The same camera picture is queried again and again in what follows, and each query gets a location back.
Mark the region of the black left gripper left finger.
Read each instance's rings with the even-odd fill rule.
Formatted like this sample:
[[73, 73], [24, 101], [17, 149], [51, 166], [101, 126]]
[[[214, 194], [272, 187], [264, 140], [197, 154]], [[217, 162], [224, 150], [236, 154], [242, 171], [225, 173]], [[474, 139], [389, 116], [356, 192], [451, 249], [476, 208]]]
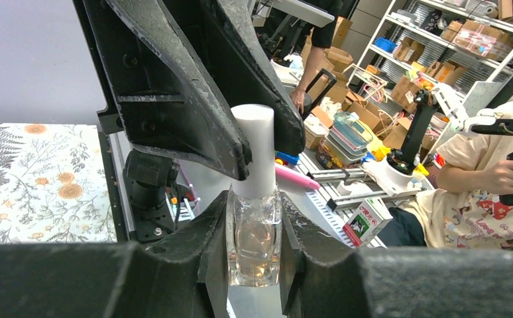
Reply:
[[226, 317], [226, 203], [148, 245], [0, 244], [0, 317]]

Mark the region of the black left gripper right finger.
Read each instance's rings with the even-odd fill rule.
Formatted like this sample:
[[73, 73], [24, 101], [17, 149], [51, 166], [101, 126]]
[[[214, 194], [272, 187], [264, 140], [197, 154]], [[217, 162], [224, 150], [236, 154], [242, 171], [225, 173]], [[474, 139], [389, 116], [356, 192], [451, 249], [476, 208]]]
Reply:
[[350, 248], [282, 196], [280, 301], [289, 317], [513, 317], [502, 251]]

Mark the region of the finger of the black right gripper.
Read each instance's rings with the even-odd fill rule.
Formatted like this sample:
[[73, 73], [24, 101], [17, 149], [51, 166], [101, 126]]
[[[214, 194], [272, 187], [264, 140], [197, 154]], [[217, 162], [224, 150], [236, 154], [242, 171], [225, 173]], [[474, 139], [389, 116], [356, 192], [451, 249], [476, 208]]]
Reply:
[[274, 109], [274, 148], [305, 148], [301, 115], [276, 75], [254, 30], [246, 1], [165, 1], [230, 107], [256, 103]]
[[75, 1], [106, 106], [106, 134], [139, 152], [197, 162], [235, 180], [251, 150], [230, 107], [163, 1]]

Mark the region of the clear nail polish bottle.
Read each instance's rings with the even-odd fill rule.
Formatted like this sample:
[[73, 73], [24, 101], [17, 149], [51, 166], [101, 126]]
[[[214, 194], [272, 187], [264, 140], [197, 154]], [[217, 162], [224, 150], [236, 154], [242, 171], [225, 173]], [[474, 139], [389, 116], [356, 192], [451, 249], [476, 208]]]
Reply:
[[278, 284], [282, 200], [278, 188], [260, 199], [229, 191], [226, 204], [229, 284], [250, 288]]

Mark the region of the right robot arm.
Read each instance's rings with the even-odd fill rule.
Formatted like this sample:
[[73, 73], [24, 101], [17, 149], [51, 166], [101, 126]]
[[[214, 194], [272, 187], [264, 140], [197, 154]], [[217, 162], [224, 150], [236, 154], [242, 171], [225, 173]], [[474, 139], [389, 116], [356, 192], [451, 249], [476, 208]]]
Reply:
[[244, 1], [75, 1], [106, 100], [102, 131], [115, 150], [122, 239], [154, 242], [178, 226], [179, 161], [243, 180], [256, 156], [232, 108], [274, 110], [275, 149], [297, 155], [304, 126], [261, 48]]

